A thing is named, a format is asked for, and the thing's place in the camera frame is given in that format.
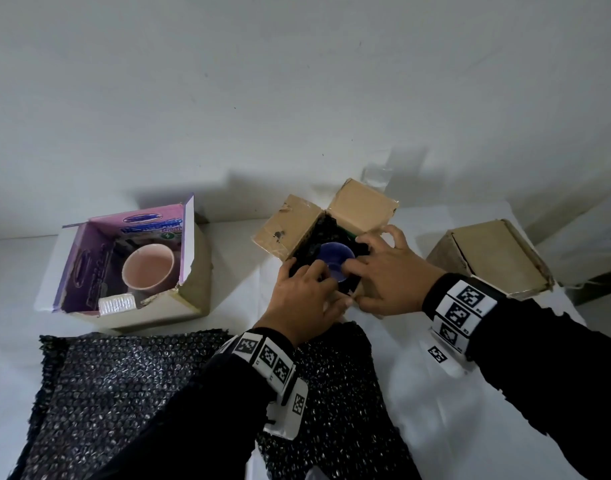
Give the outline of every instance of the cup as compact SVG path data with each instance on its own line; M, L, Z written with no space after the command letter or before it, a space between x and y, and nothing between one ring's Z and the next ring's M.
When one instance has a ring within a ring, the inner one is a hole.
M147 244L127 257L121 278L128 288L151 296L174 288L179 280L179 266L168 246Z
M342 264L346 259L354 258L352 250L341 242L326 242L321 245L317 259L325 262L330 269L330 275L341 283L347 279L342 272Z

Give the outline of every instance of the white tablecloth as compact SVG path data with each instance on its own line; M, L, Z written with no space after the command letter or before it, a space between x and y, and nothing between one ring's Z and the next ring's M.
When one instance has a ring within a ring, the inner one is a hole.
M505 202L399 209L392 223L425 256L447 229L498 218L519 227ZM279 266L250 240L262 222L207 225L213 246L212 313L140 334L250 328L267 306ZM53 242L53 237L0 241L0 478L11 471L25 443L41 378L38 335L91 331L73 318L32 310ZM537 300L583 322L561 289ZM534 431L478 370L454 379L425 353L419 341L430 324L425 315L379 321L351 308L346 318L357 321L372 343L388 412L424 479L581 478L556 443ZM266 479L258 452L248 462L247 476Z

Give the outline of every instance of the black sleeve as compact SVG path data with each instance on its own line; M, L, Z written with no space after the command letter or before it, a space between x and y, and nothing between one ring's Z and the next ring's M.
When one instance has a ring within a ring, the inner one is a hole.
M433 316L461 278L440 278L423 311ZM581 475L611 478L611 338L533 299L504 298L474 330L467 355Z
M253 330L294 354L275 330ZM214 356L141 432L89 480L126 478L243 478L266 407L277 394L237 355Z

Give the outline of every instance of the person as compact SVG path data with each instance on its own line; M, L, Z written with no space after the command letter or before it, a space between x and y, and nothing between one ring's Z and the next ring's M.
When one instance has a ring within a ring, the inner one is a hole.
M423 311L431 317L465 277L417 256L397 227L382 231L393 236L394 247L380 233L361 235L357 241L370 246L370 255L343 265L345 273L368 278L380 297L360 296L358 306L373 314ZM290 259L280 267L268 309L251 329L290 356L299 344L328 330L352 303L343 296L327 305L337 283L326 278L322 261L289 277L293 264ZM467 355L536 430L556 441L582 476L611 478L611 338L532 299L501 298L472 332ZM207 465L221 477L240 477L274 397L245 360L215 355L195 382L173 396L165 414L155 416L92 478L185 477Z

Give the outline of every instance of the white fabric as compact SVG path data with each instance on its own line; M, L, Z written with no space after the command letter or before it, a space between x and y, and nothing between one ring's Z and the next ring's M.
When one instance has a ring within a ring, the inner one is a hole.
M519 228L504 202L399 209L392 222L404 230L411 248L425 256L446 229L496 218L510 219ZM250 240L261 224L206 226L213 246L212 313L140 335L209 328L242 333L250 328L269 302L279 266ZM53 243L53 237L0 241L0 478L11 471L25 443L41 380L39 334L78 335L92 329L74 318L32 309ZM537 300L583 322L559 288ZM351 308L346 318L357 321L372 343L390 417L424 479L581 478L557 444L533 430L476 368L461 378L446 374L420 344L430 327L424 314L379 321ZM248 462L247 477L266 479L257 451Z

